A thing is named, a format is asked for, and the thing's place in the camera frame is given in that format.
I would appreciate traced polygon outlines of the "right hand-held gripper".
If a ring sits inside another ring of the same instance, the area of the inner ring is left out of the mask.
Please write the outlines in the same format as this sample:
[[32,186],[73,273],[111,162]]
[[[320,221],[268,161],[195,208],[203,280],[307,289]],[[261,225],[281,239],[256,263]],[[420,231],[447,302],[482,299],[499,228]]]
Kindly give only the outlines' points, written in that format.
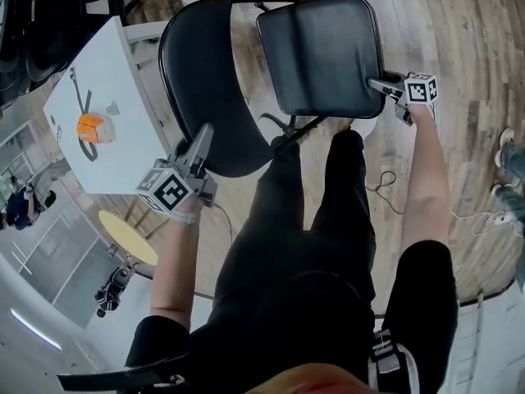
[[368,78],[367,84],[395,101],[395,114],[407,126],[413,124],[409,105],[426,106],[435,116],[438,89],[434,75],[410,72],[407,76],[399,76],[393,84],[376,78]]

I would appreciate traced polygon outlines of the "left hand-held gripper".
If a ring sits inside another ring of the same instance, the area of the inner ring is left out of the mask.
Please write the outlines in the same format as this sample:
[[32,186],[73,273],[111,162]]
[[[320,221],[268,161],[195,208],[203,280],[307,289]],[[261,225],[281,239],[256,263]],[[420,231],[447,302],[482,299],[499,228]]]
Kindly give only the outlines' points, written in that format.
[[205,123],[181,156],[159,158],[136,187],[136,194],[154,211],[169,217],[182,217],[179,207],[192,195],[209,208],[214,205],[217,183],[209,175],[204,161],[208,157],[214,128]]

